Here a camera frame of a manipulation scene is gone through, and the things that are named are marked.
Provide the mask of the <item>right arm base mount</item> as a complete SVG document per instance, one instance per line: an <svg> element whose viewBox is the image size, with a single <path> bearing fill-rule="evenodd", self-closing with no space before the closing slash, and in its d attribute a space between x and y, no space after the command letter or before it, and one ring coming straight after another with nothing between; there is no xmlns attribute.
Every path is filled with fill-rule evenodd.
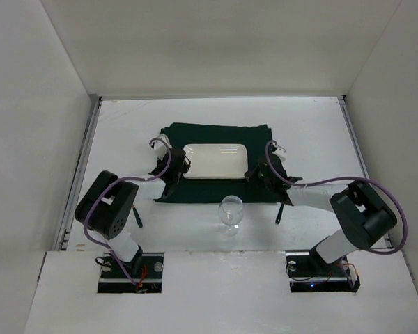
<svg viewBox="0 0 418 334"><path fill-rule="evenodd" d="M356 293L361 286L357 269L347 257L326 264L309 251L287 252L285 271L292 293Z"/></svg>

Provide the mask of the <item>dark green cloth placemat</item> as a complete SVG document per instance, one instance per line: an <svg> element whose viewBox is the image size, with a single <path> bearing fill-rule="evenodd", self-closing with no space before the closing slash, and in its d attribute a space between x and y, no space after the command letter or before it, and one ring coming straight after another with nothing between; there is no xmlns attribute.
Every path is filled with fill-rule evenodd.
<svg viewBox="0 0 418 334"><path fill-rule="evenodd" d="M170 144L183 148L187 144L239 143L247 149L248 167L253 168L265 155L265 144L272 139L267 125L253 127L199 125L174 122L160 130ZM184 177L174 191L158 202L171 204L217 204L226 196L235 195L244 203L276 203L271 191L246 180L189 180Z"/></svg>

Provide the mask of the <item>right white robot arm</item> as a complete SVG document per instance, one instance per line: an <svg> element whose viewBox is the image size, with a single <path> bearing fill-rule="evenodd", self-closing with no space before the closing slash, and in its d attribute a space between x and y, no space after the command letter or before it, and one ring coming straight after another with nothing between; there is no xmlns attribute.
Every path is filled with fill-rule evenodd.
<svg viewBox="0 0 418 334"><path fill-rule="evenodd" d="M370 251L397 224L395 213L375 191L377 184L364 177L303 184L301 177L289 177L280 158L271 154L248 170L245 179L272 192L282 205L312 207L336 216L340 228L309 250L307 263L316 276L350 253Z"/></svg>

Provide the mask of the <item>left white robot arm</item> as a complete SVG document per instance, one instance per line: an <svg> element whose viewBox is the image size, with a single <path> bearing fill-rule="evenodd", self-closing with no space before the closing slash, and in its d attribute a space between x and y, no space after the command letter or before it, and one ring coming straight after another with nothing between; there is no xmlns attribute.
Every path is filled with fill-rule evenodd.
<svg viewBox="0 0 418 334"><path fill-rule="evenodd" d="M80 200L75 219L83 224L90 241L113 251L124 265L134 266L142 256L142 249L125 225L135 201L166 199L189 167L190 161L182 148L169 148L146 176L120 179L104 170Z"/></svg>

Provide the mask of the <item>white rectangular plate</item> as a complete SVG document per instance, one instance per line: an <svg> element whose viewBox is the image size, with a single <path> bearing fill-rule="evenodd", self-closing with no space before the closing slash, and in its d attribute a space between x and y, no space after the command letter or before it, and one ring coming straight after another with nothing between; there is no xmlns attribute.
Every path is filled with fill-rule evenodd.
<svg viewBox="0 0 418 334"><path fill-rule="evenodd" d="M241 180L248 171L247 149L243 144L187 144L183 150L190 160L184 178L190 180Z"/></svg>

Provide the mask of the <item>gold knife black handle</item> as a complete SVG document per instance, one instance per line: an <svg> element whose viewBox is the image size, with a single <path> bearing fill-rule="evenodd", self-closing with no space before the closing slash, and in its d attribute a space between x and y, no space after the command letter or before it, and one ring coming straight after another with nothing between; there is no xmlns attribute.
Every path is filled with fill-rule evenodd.
<svg viewBox="0 0 418 334"><path fill-rule="evenodd" d="M281 222L281 218L282 218L282 215L283 215L283 210L284 210L284 204L281 203L281 205L279 207L279 211L278 211L276 219L275 219L275 224L276 225L279 225L280 222Z"/></svg>

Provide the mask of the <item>clear wine glass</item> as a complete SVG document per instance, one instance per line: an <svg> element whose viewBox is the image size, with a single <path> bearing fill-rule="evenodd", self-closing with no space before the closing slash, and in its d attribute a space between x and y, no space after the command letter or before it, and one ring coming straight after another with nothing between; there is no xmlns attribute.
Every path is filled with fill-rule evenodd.
<svg viewBox="0 0 418 334"><path fill-rule="evenodd" d="M240 230L243 218L243 202L234 195L226 196L219 204L218 217L221 221L219 229L228 237L233 237Z"/></svg>

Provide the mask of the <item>gold fork black handle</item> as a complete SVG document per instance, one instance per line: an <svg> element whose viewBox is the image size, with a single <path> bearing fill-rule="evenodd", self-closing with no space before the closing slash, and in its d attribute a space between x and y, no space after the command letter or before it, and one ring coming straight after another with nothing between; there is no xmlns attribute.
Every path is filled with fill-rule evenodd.
<svg viewBox="0 0 418 334"><path fill-rule="evenodd" d="M141 220L141 217L139 215L139 212L138 212L137 208L135 206L133 206L132 211L133 211L135 221L137 222L138 227L142 228L144 225L143 225L143 222Z"/></svg>

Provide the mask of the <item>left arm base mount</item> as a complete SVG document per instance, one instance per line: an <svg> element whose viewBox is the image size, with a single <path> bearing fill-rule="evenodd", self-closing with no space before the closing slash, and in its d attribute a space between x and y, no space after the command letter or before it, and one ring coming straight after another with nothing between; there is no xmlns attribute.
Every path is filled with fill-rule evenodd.
<svg viewBox="0 0 418 334"><path fill-rule="evenodd" d="M162 292L164 253L144 253L140 263L126 268L131 278L109 253L96 257L100 266L98 290L100 294L159 294Z"/></svg>

